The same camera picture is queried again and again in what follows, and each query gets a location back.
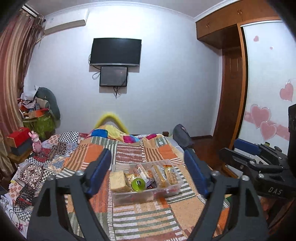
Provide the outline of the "orange noodle balls bag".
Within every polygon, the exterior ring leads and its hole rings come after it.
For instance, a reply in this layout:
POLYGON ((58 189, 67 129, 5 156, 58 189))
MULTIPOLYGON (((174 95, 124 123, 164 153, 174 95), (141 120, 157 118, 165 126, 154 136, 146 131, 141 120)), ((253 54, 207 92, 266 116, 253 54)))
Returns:
POLYGON ((178 184, 177 173, 172 165, 153 165, 151 172, 158 188, 178 184))

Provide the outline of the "brown wooden door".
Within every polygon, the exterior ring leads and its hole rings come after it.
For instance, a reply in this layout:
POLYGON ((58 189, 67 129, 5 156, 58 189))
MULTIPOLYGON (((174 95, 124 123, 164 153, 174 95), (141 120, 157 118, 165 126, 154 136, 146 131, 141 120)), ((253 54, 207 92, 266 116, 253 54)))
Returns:
POLYGON ((214 131, 214 146, 232 149, 242 125, 247 94, 245 40, 239 24, 222 33, 222 86, 214 131))

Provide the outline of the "patchwork orange striped bedspread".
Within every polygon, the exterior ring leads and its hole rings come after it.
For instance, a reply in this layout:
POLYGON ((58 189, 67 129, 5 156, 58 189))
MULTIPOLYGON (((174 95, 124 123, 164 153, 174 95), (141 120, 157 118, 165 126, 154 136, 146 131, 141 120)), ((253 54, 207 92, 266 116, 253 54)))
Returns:
POLYGON ((42 143, 23 161, 1 195, 1 207, 27 235, 36 198, 49 176, 62 179, 84 171, 104 149, 111 165, 90 205, 110 240, 186 240, 205 206, 190 178, 183 149, 161 134, 126 136, 64 132, 42 143))

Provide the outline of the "dark blue box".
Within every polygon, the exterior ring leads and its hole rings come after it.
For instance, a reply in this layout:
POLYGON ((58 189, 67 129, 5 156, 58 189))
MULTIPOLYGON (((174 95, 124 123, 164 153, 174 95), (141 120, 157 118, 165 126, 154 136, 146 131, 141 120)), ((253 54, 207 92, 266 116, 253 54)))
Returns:
POLYGON ((32 149, 32 140, 29 138, 17 148, 11 147, 11 152, 16 156, 21 156, 28 150, 32 149))

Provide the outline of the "beige biscuit pack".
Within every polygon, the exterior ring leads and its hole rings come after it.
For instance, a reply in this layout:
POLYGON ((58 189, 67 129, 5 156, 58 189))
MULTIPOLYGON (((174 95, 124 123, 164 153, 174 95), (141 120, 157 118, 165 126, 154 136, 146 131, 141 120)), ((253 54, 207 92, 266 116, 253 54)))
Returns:
POLYGON ((110 189, 112 192, 129 192, 130 187, 123 171, 111 172, 109 175, 110 189))

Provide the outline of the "red box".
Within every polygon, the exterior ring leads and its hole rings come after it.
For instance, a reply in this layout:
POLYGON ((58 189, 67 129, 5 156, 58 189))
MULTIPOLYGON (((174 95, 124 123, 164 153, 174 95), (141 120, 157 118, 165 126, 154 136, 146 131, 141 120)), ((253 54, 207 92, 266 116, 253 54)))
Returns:
POLYGON ((10 147, 17 148, 22 145, 27 139, 30 138, 29 136, 30 129, 26 127, 21 127, 17 131, 9 134, 6 137, 7 143, 10 147))

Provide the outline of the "gold wrapped snack packet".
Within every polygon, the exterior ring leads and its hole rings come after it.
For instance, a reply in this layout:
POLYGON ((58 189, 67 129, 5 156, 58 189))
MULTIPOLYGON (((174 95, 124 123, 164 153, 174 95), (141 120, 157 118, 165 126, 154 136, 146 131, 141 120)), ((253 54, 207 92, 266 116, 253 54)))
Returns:
POLYGON ((129 186, 132 185, 132 181, 137 178, 137 175, 136 174, 130 174, 130 173, 125 173, 125 176, 126 176, 126 180, 127 180, 127 183, 129 186))

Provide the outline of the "clear plastic storage bin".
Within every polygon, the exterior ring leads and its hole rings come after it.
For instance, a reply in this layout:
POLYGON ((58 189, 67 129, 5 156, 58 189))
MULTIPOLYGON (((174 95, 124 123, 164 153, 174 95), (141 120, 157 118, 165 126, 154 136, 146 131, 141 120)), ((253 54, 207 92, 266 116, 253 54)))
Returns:
POLYGON ((131 163, 131 164, 114 164, 112 165, 112 172, 123 171, 124 173, 136 174, 137 177, 142 178, 145 181, 146 189, 141 192, 133 191, 130 187, 129 192, 112 192, 112 199, 114 206, 121 206, 134 203, 145 203, 150 202, 159 198, 168 198, 177 195, 181 192, 181 186, 185 183, 181 178, 177 168, 175 171, 177 173, 178 184, 171 185, 167 188, 158 188, 157 184, 153 178, 151 168, 153 165, 172 165, 170 160, 160 160, 154 162, 145 163, 131 163))

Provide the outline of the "colourful pillow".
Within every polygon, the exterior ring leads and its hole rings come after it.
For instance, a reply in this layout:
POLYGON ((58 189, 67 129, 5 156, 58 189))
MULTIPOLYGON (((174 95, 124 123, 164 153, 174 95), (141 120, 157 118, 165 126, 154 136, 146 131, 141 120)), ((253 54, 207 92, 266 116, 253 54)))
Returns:
POLYGON ((88 137, 102 137, 131 144, 139 142, 142 138, 147 138, 148 140, 151 140, 153 138, 156 138, 157 134, 153 133, 149 135, 141 135, 139 137, 136 137, 128 133, 122 132, 113 125, 102 125, 98 128, 93 129, 88 135, 88 137))

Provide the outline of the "grey plush pillow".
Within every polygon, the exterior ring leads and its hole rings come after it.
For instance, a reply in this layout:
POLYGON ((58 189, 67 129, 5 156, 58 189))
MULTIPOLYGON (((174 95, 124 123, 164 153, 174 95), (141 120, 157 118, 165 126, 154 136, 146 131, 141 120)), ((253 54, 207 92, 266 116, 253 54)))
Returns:
POLYGON ((46 87, 39 87, 35 97, 46 101, 45 108, 50 110, 51 115, 56 121, 60 120, 60 110, 58 108, 56 97, 53 92, 51 92, 51 90, 47 89, 46 87))

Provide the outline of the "striped pink curtain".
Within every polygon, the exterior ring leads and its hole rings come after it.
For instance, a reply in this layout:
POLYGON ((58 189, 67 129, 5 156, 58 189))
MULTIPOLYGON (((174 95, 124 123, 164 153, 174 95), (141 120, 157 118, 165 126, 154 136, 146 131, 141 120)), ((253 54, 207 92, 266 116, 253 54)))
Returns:
POLYGON ((1 32, 1 178, 13 173, 6 137, 23 126, 17 99, 43 20, 43 16, 33 18, 21 9, 1 32))

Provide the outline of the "white air conditioner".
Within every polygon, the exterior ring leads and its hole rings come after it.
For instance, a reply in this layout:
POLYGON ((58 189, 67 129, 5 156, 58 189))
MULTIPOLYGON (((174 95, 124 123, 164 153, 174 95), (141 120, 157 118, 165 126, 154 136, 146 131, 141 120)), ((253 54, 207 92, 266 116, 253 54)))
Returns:
POLYGON ((28 4, 23 5, 22 10, 34 18, 42 19, 41 37, 72 28, 83 27, 86 25, 89 16, 89 9, 75 9, 47 16, 42 15, 28 4))

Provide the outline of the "pink heart wall stickers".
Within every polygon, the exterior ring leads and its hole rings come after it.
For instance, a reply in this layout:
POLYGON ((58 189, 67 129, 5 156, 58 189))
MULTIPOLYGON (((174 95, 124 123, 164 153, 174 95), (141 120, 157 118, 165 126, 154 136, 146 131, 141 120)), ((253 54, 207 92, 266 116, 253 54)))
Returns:
MULTIPOLYGON (((295 78, 289 79, 283 88, 279 91, 281 100, 292 103, 295 96, 295 78)), ((255 125, 256 129, 260 130, 260 134, 264 141, 270 140, 275 136, 288 141, 290 133, 288 127, 276 123, 272 120, 272 113, 268 107, 260 107, 258 104, 252 104, 249 111, 244 114, 244 120, 255 125)))

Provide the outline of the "small black wall monitor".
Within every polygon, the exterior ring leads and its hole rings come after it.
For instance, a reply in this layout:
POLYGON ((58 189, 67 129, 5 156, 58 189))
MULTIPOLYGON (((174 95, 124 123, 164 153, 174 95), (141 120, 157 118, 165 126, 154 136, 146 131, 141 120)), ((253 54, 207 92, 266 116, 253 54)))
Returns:
POLYGON ((123 66, 102 66, 100 69, 100 86, 126 87, 128 68, 123 66))

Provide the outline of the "black wall television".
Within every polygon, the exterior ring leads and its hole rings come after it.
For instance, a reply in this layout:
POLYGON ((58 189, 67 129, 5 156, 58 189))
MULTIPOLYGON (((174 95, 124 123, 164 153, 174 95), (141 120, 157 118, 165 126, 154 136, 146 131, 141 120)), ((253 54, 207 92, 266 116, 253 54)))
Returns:
POLYGON ((128 38, 94 38, 90 65, 139 66, 142 40, 128 38))

